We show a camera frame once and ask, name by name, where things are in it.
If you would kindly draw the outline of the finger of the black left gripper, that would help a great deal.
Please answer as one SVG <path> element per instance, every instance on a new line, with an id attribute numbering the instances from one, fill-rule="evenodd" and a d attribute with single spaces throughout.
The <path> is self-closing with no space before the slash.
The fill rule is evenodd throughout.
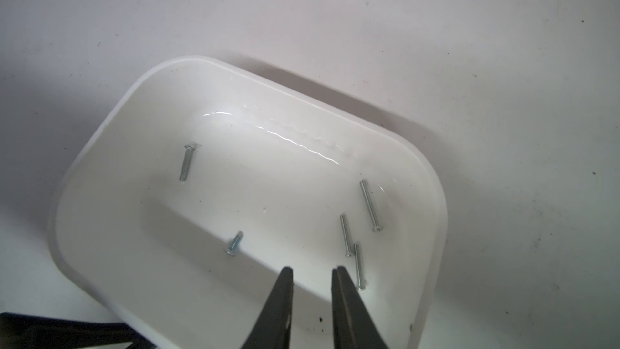
<path id="1" fill-rule="evenodd" d="M 124 323 L 85 323 L 16 313 L 1 314 L 2 348 L 87 348 L 155 345 Z"/>

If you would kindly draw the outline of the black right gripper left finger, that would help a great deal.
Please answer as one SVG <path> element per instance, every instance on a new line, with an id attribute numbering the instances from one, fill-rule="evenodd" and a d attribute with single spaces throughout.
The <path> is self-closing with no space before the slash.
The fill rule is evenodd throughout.
<path id="1" fill-rule="evenodd" d="M 279 273 L 263 310 L 242 349 L 289 349 L 293 306 L 293 270 Z"/>

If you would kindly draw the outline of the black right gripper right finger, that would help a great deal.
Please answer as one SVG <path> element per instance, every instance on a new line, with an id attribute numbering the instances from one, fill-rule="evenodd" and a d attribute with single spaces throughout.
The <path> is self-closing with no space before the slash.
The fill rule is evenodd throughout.
<path id="1" fill-rule="evenodd" d="M 331 294 L 335 348 L 388 347 L 343 266 L 332 271 Z"/>

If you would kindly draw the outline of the silver long screw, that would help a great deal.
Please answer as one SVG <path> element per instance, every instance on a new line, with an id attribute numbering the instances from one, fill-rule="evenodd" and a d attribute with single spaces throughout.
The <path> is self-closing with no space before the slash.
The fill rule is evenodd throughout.
<path id="1" fill-rule="evenodd" d="M 342 227 L 342 235 L 343 235 L 343 241 L 344 241 L 344 246 L 345 246 L 345 256 L 349 258 L 354 255 L 354 249 L 353 249 L 353 243 L 351 241 L 350 228 L 349 228 L 346 214 L 342 213 L 339 219 L 340 219 L 340 223 Z"/>
<path id="2" fill-rule="evenodd" d="M 355 267 L 356 267 L 356 282 L 357 289 L 364 290 L 366 288 L 366 283 L 363 274 L 363 259 L 361 256 L 361 247 L 359 242 L 354 243 L 354 257 L 355 257 Z"/>

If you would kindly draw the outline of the silver short screw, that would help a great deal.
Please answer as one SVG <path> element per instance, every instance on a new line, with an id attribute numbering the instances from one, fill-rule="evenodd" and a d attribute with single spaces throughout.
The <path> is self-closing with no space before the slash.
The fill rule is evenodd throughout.
<path id="1" fill-rule="evenodd" d="M 234 257 L 237 253 L 237 249 L 239 247 L 239 244 L 241 243 L 242 239 L 244 237 L 244 233 L 242 231 L 239 231 L 235 237 L 232 239 L 232 241 L 229 243 L 229 245 L 227 245 L 227 247 L 224 249 L 224 252 L 231 257 Z"/>

